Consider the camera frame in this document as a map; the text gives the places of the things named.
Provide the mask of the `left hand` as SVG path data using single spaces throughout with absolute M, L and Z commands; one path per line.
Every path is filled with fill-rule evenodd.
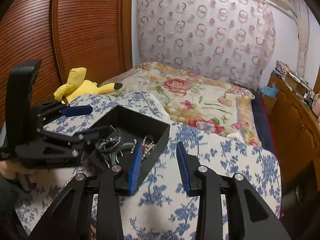
M 14 180 L 18 175 L 28 175 L 32 183 L 36 183 L 40 170 L 25 168 L 20 162 L 6 160 L 0 163 L 1 175 L 8 180 Z

